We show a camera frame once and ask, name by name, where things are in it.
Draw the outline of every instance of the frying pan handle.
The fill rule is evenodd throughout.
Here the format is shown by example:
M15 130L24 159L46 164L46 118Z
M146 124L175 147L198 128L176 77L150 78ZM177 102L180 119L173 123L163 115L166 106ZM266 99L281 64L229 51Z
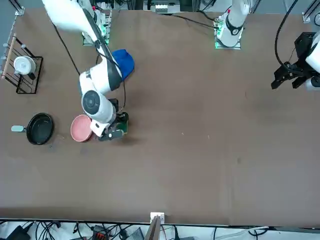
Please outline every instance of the frying pan handle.
M11 127L11 132L25 133L27 129L24 126L14 125Z

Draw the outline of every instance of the pink bowl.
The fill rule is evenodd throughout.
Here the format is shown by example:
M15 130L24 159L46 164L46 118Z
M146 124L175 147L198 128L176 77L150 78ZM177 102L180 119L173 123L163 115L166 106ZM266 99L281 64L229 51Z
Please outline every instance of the pink bowl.
M72 138L77 142L84 142L90 138L92 130L90 128L91 119L86 115L77 116L70 128Z

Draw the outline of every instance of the black frying pan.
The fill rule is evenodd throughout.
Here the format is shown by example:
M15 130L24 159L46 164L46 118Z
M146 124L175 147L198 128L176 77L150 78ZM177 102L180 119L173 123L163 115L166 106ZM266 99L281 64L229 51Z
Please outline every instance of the black frying pan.
M38 113L29 122L27 127L14 125L12 132L25 133L28 141L34 145L45 144L54 132L54 121L49 114Z

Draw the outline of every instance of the tabletop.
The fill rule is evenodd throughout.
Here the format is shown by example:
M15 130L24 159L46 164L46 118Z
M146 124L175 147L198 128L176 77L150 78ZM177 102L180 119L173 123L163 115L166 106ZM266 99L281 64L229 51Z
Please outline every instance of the tabletop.
M210 24L201 13L181 14ZM176 224L317 225L320 93L289 81L271 90L282 18L250 14L242 49L222 50L208 27L113 11L109 47L135 61L125 85L128 135L78 143L70 126L83 113L79 77L45 10L27 9L14 30L44 57L43 70L35 95L1 83L0 215L148 222L150 212L164 212ZM308 30L300 15L288 17L282 61ZM60 32L81 72L95 65L80 33ZM107 97L122 104L123 88ZM46 145L10 131L39 112L55 122Z

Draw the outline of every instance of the wooden dowel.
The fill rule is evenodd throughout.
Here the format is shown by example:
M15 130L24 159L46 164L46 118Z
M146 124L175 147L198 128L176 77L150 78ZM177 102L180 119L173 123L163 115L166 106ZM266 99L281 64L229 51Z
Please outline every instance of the wooden dowel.
M15 45L16 39L17 39L17 35L16 35L16 33L14 33L13 36L12 36L12 41L11 41L10 49L9 49L9 52L8 52L8 56L6 58L5 65L4 65L4 68L3 68L3 73L1 75L1 80L4 80L5 76L7 74L7 70L8 70L8 66L9 66L8 59L9 60L11 59L11 54L12 54L12 52L14 50L14 45Z

